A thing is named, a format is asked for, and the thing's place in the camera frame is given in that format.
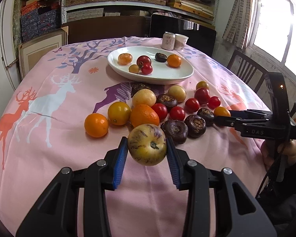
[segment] pink tablecloth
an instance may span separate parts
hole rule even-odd
[[[89,138],[84,131],[88,114],[107,116],[109,105],[119,100],[131,105],[133,82],[109,67],[109,52],[160,44],[161,39],[136,37],[71,44],[50,51],[25,77],[0,121],[0,219],[12,234],[62,167],[86,168],[128,136],[126,126],[110,127],[100,139]],[[247,85],[204,53],[187,46],[180,55],[195,69],[181,83],[187,98],[193,97],[196,83],[205,80],[222,106],[268,110]],[[203,136],[179,147],[207,168],[230,167],[255,194],[265,174],[261,143],[242,138],[231,128],[208,127]],[[128,155],[121,185],[106,196],[114,237],[181,236],[187,192],[172,184],[166,160],[147,167]],[[78,227],[83,236],[81,207]]]

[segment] white paper cup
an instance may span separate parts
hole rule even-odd
[[[187,36],[175,34],[174,50],[182,51],[187,40],[188,40]]]

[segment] white plate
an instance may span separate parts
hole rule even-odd
[[[157,52],[163,53],[166,56],[173,54],[170,51],[145,46],[129,46],[119,48],[112,51],[108,55],[108,61],[111,68],[119,75],[138,82],[159,85],[171,85],[184,81],[193,75],[194,69],[192,65],[184,58],[182,64],[178,68],[171,68],[166,62],[158,62],[155,60]],[[133,56],[133,61],[125,66],[118,64],[118,56],[121,53],[130,53]],[[153,71],[149,75],[143,75],[141,71],[139,74],[130,73],[128,68],[132,64],[136,64],[137,58],[141,55],[146,55],[151,59]]]

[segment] fruit stem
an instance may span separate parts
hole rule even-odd
[[[154,141],[151,141],[151,142],[150,142],[150,147],[153,148],[153,149],[157,149],[157,150],[159,150],[157,144],[156,144]]]

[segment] orange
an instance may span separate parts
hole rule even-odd
[[[153,124],[158,126],[160,123],[157,113],[146,104],[139,104],[132,109],[129,118],[133,127],[142,124]]]
[[[167,58],[167,63],[170,67],[177,68],[181,65],[181,57],[176,54],[171,54]]]
[[[228,109],[219,106],[214,110],[214,116],[231,117],[231,114]]]
[[[116,126],[125,125],[129,120],[130,107],[121,101],[114,102],[108,110],[109,121]]]
[[[84,121],[84,128],[87,134],[92,137],[99,138],[109,130],[109,122],[105,116],[99,113],[93,113],[86,117]]]

